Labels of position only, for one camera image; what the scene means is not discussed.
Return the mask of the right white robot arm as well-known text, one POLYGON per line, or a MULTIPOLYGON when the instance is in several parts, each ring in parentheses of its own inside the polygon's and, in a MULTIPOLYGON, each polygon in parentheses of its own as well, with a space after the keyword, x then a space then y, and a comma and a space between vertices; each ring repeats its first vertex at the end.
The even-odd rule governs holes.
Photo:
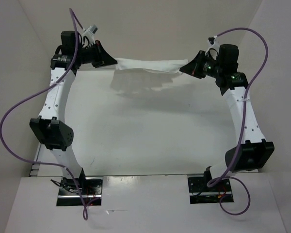
POLYGON ((238 69, 239 49, 236 45, 223 44, 216 58, 208 51, 199 51, 196 57, 180 68, 182 73, 203 79, 215 79, 221 96, 226 101, 237 137, 237 145, 225 153, 224 161, 207 168, 209 175, 203 178, 203 186, 208 191, 215 190, 220 181, 240 171, 263 168, 275 150, 274 143, 268 141, 257 122, 249 93, 249 83, 244 73, 238 69))

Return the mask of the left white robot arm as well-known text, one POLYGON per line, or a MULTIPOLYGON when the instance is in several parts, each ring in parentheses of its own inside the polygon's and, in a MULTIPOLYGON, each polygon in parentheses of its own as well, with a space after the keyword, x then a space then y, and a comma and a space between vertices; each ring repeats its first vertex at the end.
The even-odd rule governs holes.
POLYGON ((64 31, 61 41, 50 62, 50 90, 38 118, 30 120, 30 128, 62 165, 63 180, 59 186, 70 187, 74 193, 81 194, 86 190, 87 182, 71 146, 73 129, 65 124, 67 98, 81 65, 91 64, 99 68, 116 65, 117 61, 105 51, 91 31, 64 31))

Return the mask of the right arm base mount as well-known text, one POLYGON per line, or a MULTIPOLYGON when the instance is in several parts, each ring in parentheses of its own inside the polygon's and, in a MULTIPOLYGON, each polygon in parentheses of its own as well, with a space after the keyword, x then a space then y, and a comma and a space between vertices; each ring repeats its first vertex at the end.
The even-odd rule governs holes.
POLYGON ((214 187, 207 187, 204 175, 192 175, 187 177, 190 195, 190 204, 234 202, 229 180, 223 180, 214 187))

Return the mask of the white fabric skirt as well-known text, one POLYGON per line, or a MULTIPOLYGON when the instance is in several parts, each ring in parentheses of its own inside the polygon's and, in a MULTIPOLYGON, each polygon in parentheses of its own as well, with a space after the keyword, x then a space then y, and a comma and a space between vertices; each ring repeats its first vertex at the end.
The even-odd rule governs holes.
POLYGON ((116 61, 110 88, 123 93, 162 88, 182 75, 180 68, 189 62, 188 59, 145 61, 127 58, 116 61))

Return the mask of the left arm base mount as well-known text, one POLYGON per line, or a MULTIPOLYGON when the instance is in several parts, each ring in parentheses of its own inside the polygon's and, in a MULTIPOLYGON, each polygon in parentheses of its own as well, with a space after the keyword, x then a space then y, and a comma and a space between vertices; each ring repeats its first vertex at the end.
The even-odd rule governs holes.
MULTIPOLYGON (((59 187, 56 206, 82 206, 77 187, 72 180, 62 178, 61 181, 50 180, 59 187)), ((84 203, 87 206, 100 206, 102 202, 103 177, 85 177, 84 183, 79 184, 84 203)))

